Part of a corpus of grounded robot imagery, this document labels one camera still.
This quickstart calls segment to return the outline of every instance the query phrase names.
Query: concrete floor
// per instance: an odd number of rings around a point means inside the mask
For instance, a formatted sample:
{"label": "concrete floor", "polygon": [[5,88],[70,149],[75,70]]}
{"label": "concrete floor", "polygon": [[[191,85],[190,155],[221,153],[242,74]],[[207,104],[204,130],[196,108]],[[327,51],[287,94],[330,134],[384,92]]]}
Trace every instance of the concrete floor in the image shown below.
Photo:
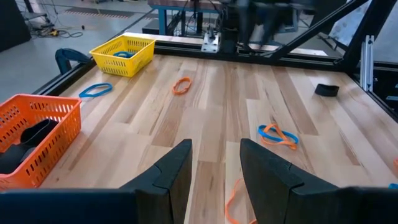
{"label": "concrete floor", "polygon": [[[46,12],[51,21],[55,22],[55,28],[73,27],[69,32],[83,32],[79,38],[36,38],[24,44],[0,52],[0,102],[17,93],[32,93],[51,78],[59,74],[55,63],[55,51],[59,48],[72,48],[84,54],[94,47],[106,42],[121,30],[124,30],[140,17],[151,10],[146,1],[119,2],[108,1],[95,4],[90,0],[30,0],[35,12]],[[16,0],[21,11],[25,11],[23,0]],[[58,12],[58,20],[54,13],[53,3]],[[76,14],[64,14],[63,11],[71,7],[88,7],[94,9],[108,9],[136,12],[128,19],[82,16]],[[398,8],[395,6],[388,21],[382,29],[375,44],[375,60],[398,62],[398,47],[394,41],[397,35],[394,21],[398,18]],[[142,32],[141,29],[150,22],[143,19],[128,29],[128,32]],[[290,40],[305,31],[302,22],[299,30],[294,34],[279,34],[276,41],[288,43]],[[328,55],[337,56],[338,53],[327,47],[321,40],[313,38],[303,44],[302,48],[324,50]]]}

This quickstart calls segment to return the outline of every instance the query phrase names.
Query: wood plank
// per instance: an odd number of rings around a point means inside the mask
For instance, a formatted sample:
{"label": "wood plank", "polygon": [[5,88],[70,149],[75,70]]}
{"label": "wood plank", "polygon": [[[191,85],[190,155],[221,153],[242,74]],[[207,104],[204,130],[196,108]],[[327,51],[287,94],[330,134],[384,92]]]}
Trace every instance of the wood plank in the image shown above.
{"label": "wood plank", "polygon": [[[173,95],[184,76],[191,89]],[[42,187],[119,187],[190,138],[185,223],[226,223],[224,204],[242,177],[239,140],[263,145],[258,126],[272,122],[299,137],[298,149],[263,146],[332,184],[398,182],[390,164],[398,124],[344,74],[156,55],[132,79],[93,68],[63,96],[105,80],[114,90],[84,102],[81,133]],[[339,85],[338,97],[315,95],[318,83]],[[255,217],[243,184],[238,192],[231,216],[249,223]]]}

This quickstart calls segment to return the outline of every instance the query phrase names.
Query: orange basket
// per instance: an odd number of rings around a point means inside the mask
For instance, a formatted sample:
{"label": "orange basket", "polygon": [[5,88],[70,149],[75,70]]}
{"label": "orange basket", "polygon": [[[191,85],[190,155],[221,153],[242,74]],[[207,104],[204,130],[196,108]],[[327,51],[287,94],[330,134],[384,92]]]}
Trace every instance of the orange basket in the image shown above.
{"label": "orange basket", "polygon": [[43,119],[59,123],[11,174],[0,174],[0,190],[38,187],[79,134],[81,100],[15,95],[0,105],[0,152],[19,144],[26,128]]}

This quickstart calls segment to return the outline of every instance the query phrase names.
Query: plastic basket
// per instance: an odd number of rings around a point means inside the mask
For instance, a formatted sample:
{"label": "plastic basket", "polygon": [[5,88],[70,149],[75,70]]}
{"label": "plastic basket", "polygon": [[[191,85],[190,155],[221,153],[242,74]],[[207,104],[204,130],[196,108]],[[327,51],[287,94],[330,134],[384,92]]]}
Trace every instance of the plastic basket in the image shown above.
{"label": "plastic basket", "polygon": [[[94,57],[101,71],[113,75],[132,77],[154,57],[155,40],[120,35],[107,43],[93,49]],[[131,58],[113,56],[116,52],[135,53]]]}
{"label": "plastic basket", "polygon": [[80,103],[74,98],[16,95],[0,105],[0,152],[19,144],[29,126],[47,118],[59,122],[13,173],[0,174],[0,190],[40,186],[80,132]]}

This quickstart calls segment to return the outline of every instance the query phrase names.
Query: yellow basket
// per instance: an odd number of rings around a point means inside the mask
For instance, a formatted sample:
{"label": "yellow basket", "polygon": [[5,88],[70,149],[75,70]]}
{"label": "yellow basket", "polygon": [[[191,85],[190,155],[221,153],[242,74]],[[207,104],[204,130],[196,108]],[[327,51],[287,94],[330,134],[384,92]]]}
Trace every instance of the yellow basket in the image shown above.
{"label": "yellow basket", "polygon": [[[132,77],[154,57],[155,40],[120,35],[93,49],[94,57],[101,71],[113,75]],[[131,58],[113,56],[116,52],[135,53]]]}

